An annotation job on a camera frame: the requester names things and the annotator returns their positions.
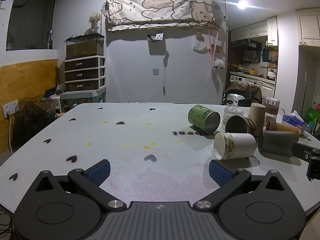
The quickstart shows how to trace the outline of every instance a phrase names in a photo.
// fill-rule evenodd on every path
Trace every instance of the recessed light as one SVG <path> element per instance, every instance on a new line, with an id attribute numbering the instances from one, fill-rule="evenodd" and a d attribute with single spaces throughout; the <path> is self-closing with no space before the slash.
<path id="1" fill-rule="evenodd" d="M 239 9 L 243 10 L 248 6 L 248 3 L 246 1 L 240 1 L 237 5 Z"/>

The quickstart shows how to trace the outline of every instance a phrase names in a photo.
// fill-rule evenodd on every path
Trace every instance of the floor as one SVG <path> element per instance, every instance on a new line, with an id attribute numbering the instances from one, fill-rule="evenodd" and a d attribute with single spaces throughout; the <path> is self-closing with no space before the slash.
<path id="1" fill-rule="evenodd" d="M 10 151 L 7 149 L 2 154 L 0 154 L 0 166 L 10 157 Z M 1 215 L 0 214 L 0 223 L 7 224 L 9 222 L 8 215 Z M 0 225 L 0 233 L 1 229 L 6 229 L 7 226 Z M 11 234 L 8 233 L 7 235 L 3 234 L 0 235 L 0 240 L 10 240 Z M 320 211 L 318 211 L 313 218 L 307 223 L 303 233 L 300 237 L 300 240 L 319 240 L 320 239 Z M 17 236 L 14 234 L 12 240 L 19 240 Z"/>

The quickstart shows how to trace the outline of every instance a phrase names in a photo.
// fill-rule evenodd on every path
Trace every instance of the cup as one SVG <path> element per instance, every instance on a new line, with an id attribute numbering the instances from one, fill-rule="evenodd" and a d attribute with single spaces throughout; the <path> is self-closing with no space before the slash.
<path id="1" fill-rule="evenodd" d="M 253 136 L 259 136 L 256 132 L 257 123 L 249 118 L 233 115 L 226 122 L 225 131 L 228 133 L 250 133 Z"/>
<path id="2" fill-rule="evenodd" d="M 250 157 L 257 143 L 248 133 L 217 133 L 213 142 L 214 156 L 217 160 L 230 160 Z"/>
<path id="3" fill-rule="evenodd" d="M 259 136 L 258 150 L 259 152 L 292 157 L 291 147 L 296 140 L 294 132 L 262 131 Z"/>
<path id="4" fill-rule="evenodd" d="M 259 136 L 259 134 L 263 130 L 265 114 L 266 114 L 266 107 L 264 105 L 258 104 L 258 103 L 251 104 L 248 118 L 256 121 L 256 123 L 257 123 L 256 134 L 257 134 L 257 136 Z"/>
<path id="5" fill-rule="evenodd" d="M 266 126 L 267 131 L 286 131 L 286 132 L 294 132 L 297 140 L 299 141 L 299 136 L 300 136 L 300 131 L 298 128 L 295 128 L 293 126 L 281 124 L 275 121 L 268 121 L 267 126 Z"/>

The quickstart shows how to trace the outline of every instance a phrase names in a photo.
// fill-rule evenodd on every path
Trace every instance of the dark window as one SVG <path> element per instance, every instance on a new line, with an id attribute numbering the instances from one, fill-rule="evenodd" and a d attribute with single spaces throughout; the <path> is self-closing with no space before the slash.
<path id="1" fill-rule="evenodd" d="M 48 49 L 54 0 L 14 0 L 7 50 Z"/>

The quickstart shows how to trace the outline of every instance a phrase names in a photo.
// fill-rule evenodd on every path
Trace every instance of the table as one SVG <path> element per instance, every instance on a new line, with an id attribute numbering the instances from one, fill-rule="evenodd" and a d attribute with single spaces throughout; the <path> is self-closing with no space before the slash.
<path id="1" fill-rule="evenodd" d="M 78 105 L 34 136 L 0 167 L 0 204 L 14 213 L 42 170 L 66 175 L 74 168 L 85 170 L 102 159 L 110 161 L 111 174 L 100 187 L 127 206 L 131 201 L 195 203 L 219 186 L 208 171 L 210 161 L 215 159 L 214 135 L 201 136 L 190 127 L 188 111 L 192 106 Z M 225 106 L 204 106 L 223 116 Z M 249 108 L 243 110 L 247 116 Z M 218 131 L 223 131 L 221 124 Z M 300 142 L 320 148 L 320 142 L 307 132 Z M 76 156 L 76 161 L 67 161 L 72 156 Z M 253 175 L 265 175 L 271 169 L 280 171 L 305 211 L 320 202 L 320 181 L 308 181 L 308 163 L 296 157 L 261 155 L 256 150 L 249 159 L 225 162 L 231 168 L 246 168 Z"/>

